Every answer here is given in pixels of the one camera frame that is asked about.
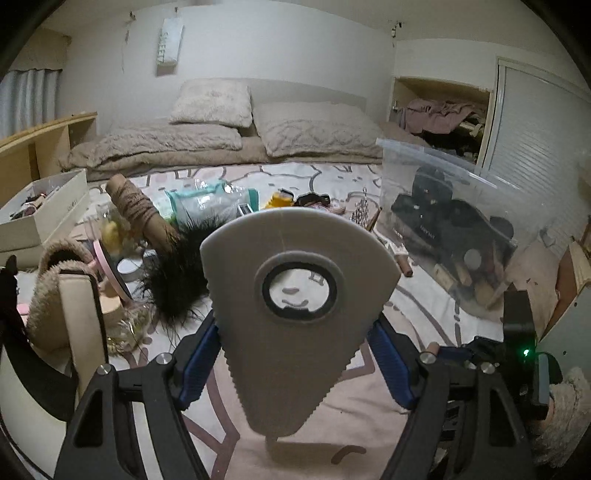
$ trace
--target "cardboard box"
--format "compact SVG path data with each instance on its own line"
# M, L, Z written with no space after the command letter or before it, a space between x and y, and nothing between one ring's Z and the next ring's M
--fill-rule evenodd
M10 220L32 194L56 191L33 215ZM0 265L16 255L19 268L35 267L44 246L67 236L89 204L86 171L72 171L36 180L0 209Z

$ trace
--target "pink item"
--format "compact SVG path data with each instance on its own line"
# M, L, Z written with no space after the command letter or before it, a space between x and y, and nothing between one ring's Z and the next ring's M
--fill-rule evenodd
M27 303L19 303L17 310L19 315L29 315L29 305Z
M437 100L412 100L405 109L406 131L420 134L449 134L468 115L477 109L471 103L440 102Z
M119 281L115 277L115 274L111 270L109 262L107 261L105 253L103 252L100 241L95 240L93 246L95 248L96 259L90 262L88 266L93 270L101 270L101 272L104 273L105 277L107 277L107 279L109 280L111 287L113 287L117 295L121 297L121 300L123 300L125 303L133 303L133 299L130 298L129 295L127 295L127 293L121 287Z

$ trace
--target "blue gripper pad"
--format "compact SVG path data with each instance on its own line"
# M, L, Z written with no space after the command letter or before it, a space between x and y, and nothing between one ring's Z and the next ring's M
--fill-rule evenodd
M411 410L415 406L416 398L410 389L410 372L390 337L384 328L375 322L367 338L390 395L398 405Z
M183 372L183 388L178 397L182 410L198 400L221 348L217 326L211 324Z

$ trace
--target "black ring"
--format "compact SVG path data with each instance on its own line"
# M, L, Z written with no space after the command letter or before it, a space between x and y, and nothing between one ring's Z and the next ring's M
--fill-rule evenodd
M277 275L283 273L284 271L294 270L294 269L298 269L298 268L300 268L302 270L310 270L311 272L318 273L318 275L321 275L328 283L329 296L326 299L326 301L324 302L324 305L322 305L322 307L319 308L318 310L316 310L315 312L311 312L308 309L305 309L305 310L295 309L290 306L281 308L271 298L271 293L269 292L269 288L271 287L271 283L273 282L275 277ZM328 313L330 311L330 309L335 305L336 295L337 295L337 290L336 290L335 278L324 267L321 267L321 266L315 265L315 264L311 264L311 263L287 262L287 263L283 263L281 265L277 265L267 274L267 276L265 277L265 280L262 283L262 298L263 298L263 300L265 300L265 303L267 304L267 306L271 309L271 311L275 315L277 315L278 317L281 317L283 319L287 319L287 320L300 320L303 322L310 322L312 320L316 320L318 318L321 318L326 313Z

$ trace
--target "curtain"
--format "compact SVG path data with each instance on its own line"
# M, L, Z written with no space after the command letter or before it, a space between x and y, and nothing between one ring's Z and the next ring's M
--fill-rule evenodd
M0 138L56 119L61 70L8 72L0 83Z

